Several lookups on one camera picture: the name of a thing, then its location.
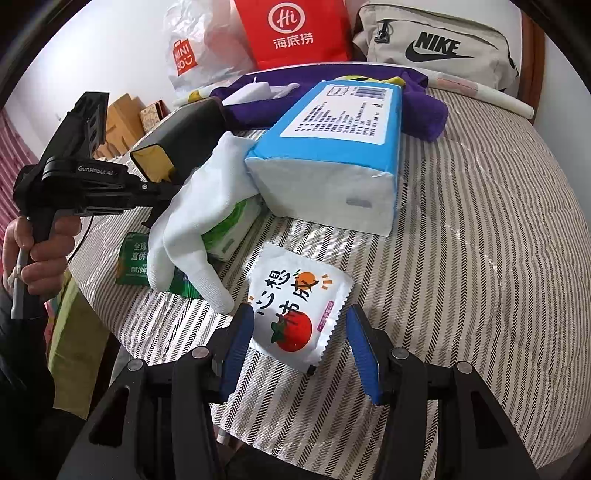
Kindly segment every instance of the blue gripper pad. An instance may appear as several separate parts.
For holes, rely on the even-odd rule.
[[[252,332],[255,327],[255,315],[250,305],[240,305],[234,320],[232,320],[233,322],[237,320],[237,316],[242,318],[242,323],[234,337],[222,367],[220,396],[223,401],[226,401],[234,390],[236,390],[246,352],[248,352],[248,344],[251,341]]]
[[[371,325],[365,318],[365,314],[362,312],[358,314],[356,308],[361,309],[358,306],[351,306],[347,310],[347,340],[353,350],[355,365],[365,394],[371,397],[374,404],[380,405],[382,391],[379,386],[378,359],[368,339],[368,335],[372,333]],[[366,328],[363,328],[362,322],[366,323]]]

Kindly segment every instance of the white snack packet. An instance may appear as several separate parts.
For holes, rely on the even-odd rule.
[[[255,311],[251,348],[312,374],[353,279],[331,265],[267,243],[249,275]]]

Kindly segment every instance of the barcode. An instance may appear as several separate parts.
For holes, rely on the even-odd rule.
[[[385,88],[372,88],[372,87],[357,87],[357,91],[355,92],[356,97],[363,97],[363,98],[375,98],[379,100],[384,100],[386,98],[386,89]]]

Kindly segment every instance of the purple cloth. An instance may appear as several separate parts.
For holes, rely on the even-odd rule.
[[[230,105],[225,108],[232,129],[271,128],[296,102],[322,80],[344,75],[363,75],[376,80],[402,77],[406,87],[402,94],[402,131],[421,140],[433,141],[445,127],[447,106],[425,93],[428,78],[410,68],[359,63],[323,63],[250,73],[229,87],[216,88],[212,95],[224,100],[247,83],[269,82],[271,86],[299,83],[283,98]]]

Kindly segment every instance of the bag zipper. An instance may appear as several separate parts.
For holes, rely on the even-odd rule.
[[[384,23],[386,29],[388,28],[388,25],[390,25],[391,22],[408,22],[408,23],[414,23],[414,24],[417,24],[417,25],[425,25],[426,27],[437,28],[439,30],[445,30],[445,31],[448,31],[448,32],[451,32],[451,33],[455,33],[457,35],[463,35],[464,37],[474,38],[475,40],[478,40],[478,41],[481,41],[483,43],[486,43],[487,45],[493,47],[495,50],[499,50],[499,48],[496,45],[492,44],[488,40],[485,40],[484,38],[477,37],[476,35],[472,35],[472,34],[469,34],[469,33],[458,32],[457,30],[451,30],[449,28],[434,27],[434,26],[432,26],[432,25],[430,25],[428,23],[417,22],[415,20],[402,20],[402,19],[394,19],[394,18],[387,18],[387,19],[384,19],[384,20],[377,21],[376,23],[382,23],[382,22]],[[385,33],[387,35],[388,41],[379,41],[378,42],[376,40],[378,38],[378,35],[376,35],[376,38],[374,38],[374,41],[376,43],[389,43],[389,41],[390,41],[390,34],[387,31]]]
[[[359,11],[357,12],[357,15],[359,15],[359,12],[361,12],[362,9],[367,8],[367,7],[392,7],[392,8],[399,8],[401,10],[407,10],[407,11],[410,10],[410,11],[419,12],[419,13],[428,13],[428,14],[434,15],[435,17],[440,17],[440,18],[451,18],[453,20],[461,20],[461,21],[466,22],[466,23],[471,23],[472,25],[477,25],[478,27],[484,27],[484,28],[486,28],[488,30],[497,32],[501,37],[503,37],[505,39],[505,43],[507,44],[507,52],[509,53],[509,57],[511,56],[511,49],[509,48],[509,40],[507,40],[507,38],[500,31],[498,31],[496,28],[490,27],[489,25],[485,25],[483,23],[476,22],[474,20],[468,20],[467,18],[454,17],[453,15],[440,14],[438,12],[432,12],[430,10],[422,10],[420,8],[407,7],[406,5],[375,4],[371,0],[368,1],[368,2],[365,2],[363,5],[361,5],[361,7],[359,7]],[[389,23],[389,22],[392,22],[392,21],[395,21],[395,20],[393,18],[390,18],[390,19],[376,21],[376,23],[381,23],[381,22],[384,22],[384,21],[388,21],[388,23]],[[424,24],[424,23],[421,23],[421,22],[415,22],[413,20],[401,20],[401,21],[408,21],[408,22],[417,23],[419,25],[428,25],[428,26],[430,26],[429,24]],[[460,34],[460,35],[465,35],[467,37],[477,38],[478,40],[482,40],[486,44],[489,44],[490,46],[495,47],[498,50],[498,48],[495,45],[493,45],[492,43],[484,40],[484,38],[480,38],[480,37],[477,37],[475,35],[470,35],[470,34],[465,34],[465,33],[461,33],[461,32],[456,32],[456,31],[450,30],[448,28],[442,28],[441,30],[447,30],[447,31],[454,32],[454,33],[457,33],[457,34]]]
[[[376,43],[390,43],[390,33],[388,32],[388,26],[392,20],[380,20],[376,23],[383,23],[382,28],[378,31],[374,38]]]

